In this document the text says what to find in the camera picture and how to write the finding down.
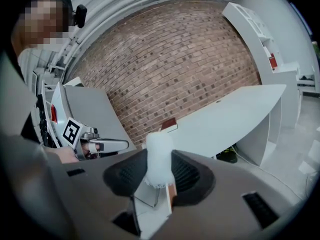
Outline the person's left hand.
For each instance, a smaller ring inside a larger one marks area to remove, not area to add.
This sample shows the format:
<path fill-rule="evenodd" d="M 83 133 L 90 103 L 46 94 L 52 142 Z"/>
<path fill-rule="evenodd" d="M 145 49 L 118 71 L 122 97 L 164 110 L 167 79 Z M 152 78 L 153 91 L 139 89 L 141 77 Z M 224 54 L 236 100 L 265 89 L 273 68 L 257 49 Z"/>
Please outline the person's left hand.
<path fill-rule="evenodd" d="M 96 155 L 101 150 L 100 143 L 86 142 L 81 145 L 82 152 L 85 156 Z"/>

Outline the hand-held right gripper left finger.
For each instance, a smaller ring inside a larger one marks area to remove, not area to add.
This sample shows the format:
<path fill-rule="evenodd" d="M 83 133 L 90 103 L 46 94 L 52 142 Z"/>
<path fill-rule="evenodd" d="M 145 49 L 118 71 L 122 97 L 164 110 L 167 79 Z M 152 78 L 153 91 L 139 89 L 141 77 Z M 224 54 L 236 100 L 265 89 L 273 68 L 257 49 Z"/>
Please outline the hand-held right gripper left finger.
<path fill-rule="evenodd" d="M 133 196 L 147 173 L 147 156 L 147 150 L 143 149 L 113 164 L 103 173 L 104 183 L 116 196 Z"/>

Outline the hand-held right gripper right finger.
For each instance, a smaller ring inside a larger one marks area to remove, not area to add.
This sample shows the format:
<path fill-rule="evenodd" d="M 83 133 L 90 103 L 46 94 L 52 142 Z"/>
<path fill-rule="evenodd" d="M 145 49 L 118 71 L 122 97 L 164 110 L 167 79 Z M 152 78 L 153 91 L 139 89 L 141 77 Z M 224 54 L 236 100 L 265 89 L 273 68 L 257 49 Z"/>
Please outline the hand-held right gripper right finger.
<path fill-rule="evenodd" d="M 171 171 L 175 180 L 174 207 L 194 206 L 206 199 L 216 185 L 212 170 L 178 150 L 171 152 Z"/>

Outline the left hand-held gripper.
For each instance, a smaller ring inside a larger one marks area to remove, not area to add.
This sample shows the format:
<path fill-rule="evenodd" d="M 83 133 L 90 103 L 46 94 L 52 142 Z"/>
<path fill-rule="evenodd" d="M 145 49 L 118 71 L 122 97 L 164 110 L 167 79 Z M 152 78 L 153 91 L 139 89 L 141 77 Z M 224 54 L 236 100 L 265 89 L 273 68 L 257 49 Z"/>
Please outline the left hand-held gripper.
<path fill-rule="evenodd" d="M 100 152 L 119 152 L 129 147 L 126 140 L 100 138 L 98 130 L 69 117 L 62 133 L 62 139 L 73 149 L 78 160 L 100 158 Z M 96 155 L 84 155 L 82 144 L 88 143 L 90 152 Z"/>

